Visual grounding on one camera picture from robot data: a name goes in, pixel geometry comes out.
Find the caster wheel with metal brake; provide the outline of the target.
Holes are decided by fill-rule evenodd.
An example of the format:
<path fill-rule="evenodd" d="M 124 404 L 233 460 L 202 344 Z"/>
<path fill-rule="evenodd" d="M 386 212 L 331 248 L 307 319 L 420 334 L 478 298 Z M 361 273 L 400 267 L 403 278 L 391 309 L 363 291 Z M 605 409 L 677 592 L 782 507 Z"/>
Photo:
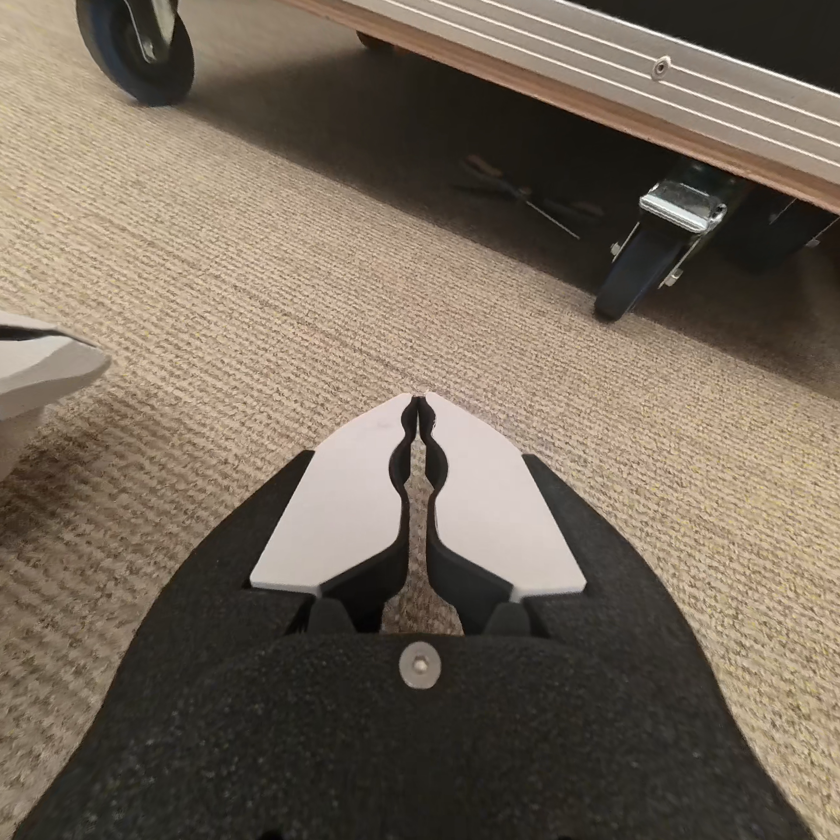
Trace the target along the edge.
<path fill-rule="evenodd" d="M 596 317 L 615 322 L 650 292 L 673 285 L 750 190 L 747 179 L 681 157 L 640 196 L 635 226 L 612 247 L 610 270 L 594 300 Z"/>

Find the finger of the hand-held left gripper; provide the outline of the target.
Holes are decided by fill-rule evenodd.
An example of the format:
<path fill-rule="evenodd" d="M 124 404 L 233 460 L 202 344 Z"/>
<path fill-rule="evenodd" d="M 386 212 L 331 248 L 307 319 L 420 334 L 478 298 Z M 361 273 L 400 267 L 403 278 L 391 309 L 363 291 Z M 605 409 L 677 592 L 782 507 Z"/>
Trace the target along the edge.
<path fill-rule="evenodd" d="M 37 340 L 62 337 L 62 330 L 47 322 L 16 313 L 1 312 L 1 340 Z"/>
<path fill-rule="evenodd" d="M 16 467 L 49 406 L 95 382 L 110 366 L 99 347 L 69 336 L 3 336 L 1 478 Z"/>

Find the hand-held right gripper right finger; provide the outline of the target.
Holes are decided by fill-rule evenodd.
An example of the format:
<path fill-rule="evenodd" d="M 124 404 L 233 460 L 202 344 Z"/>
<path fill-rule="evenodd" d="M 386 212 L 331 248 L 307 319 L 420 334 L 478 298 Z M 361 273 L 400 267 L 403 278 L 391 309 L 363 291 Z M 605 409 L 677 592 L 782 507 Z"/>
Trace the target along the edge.
<path fill-rule="evenodd" d="M 434 392 L 420 399 L 426 478 L 426 568 L 465 635 L 501 604 L 578 595 L 586 580 L 527 466 L 494 427 Z"/>

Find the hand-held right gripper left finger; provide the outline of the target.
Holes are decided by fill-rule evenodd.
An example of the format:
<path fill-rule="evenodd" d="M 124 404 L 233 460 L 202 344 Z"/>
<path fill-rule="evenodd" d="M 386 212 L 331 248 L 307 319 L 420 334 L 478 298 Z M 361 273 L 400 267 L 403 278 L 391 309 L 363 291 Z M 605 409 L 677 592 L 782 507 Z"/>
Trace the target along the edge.
<path fill-rule="evenodd" d="M 338 601 L 358 632 L 380 632 L 408 572 L 417 404 L 411 393 L 394 396 L 311 452 L 250 587 Z"/>

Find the black caster wheel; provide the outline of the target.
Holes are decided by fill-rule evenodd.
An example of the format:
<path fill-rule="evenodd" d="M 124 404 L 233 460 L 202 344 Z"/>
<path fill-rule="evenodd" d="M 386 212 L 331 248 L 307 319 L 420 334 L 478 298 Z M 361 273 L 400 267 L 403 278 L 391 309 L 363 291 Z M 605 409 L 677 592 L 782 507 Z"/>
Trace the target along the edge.
<path fill-rule="evenodd" d="M 193 86 L 193 45 L 178 9 L 177 1 L 76 1 L 89 55 L 144 106 L 179 104 Z"/>

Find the black wheeled flight case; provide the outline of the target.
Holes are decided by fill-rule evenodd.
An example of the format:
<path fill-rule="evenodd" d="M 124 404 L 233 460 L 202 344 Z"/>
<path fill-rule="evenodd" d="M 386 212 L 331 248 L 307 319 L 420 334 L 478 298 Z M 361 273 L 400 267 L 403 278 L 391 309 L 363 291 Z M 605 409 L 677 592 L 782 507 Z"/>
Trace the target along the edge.
<path fill-rule="evenodd" d="M 287 5 L 838 213 L 838 2 Z"/>

